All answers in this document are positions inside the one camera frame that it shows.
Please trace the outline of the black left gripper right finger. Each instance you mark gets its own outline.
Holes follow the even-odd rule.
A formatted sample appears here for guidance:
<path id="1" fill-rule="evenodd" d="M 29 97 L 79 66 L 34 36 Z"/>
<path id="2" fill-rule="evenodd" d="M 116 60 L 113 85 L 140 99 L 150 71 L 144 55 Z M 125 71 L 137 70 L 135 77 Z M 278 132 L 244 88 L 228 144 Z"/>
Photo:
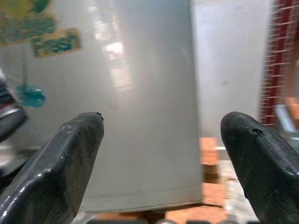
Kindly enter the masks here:
<path id="1" fill-rule="evenodd" d="M 299 222 L 299 154 L 253 117 L 230 112 L 221 139 L 245 198 L 262 224 Z"/>

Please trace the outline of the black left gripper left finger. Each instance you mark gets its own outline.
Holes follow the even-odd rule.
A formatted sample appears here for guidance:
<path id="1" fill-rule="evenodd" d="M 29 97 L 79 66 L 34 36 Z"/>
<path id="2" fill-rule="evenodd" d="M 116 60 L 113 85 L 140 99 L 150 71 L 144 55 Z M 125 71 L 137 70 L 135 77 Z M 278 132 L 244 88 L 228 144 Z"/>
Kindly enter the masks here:
<path id="1" fill-rule="evenodd" d="M 70 224 L 103 137 L 99 112 L 85 112 L 62 124 L 0 195 L 1 223 Z"/>

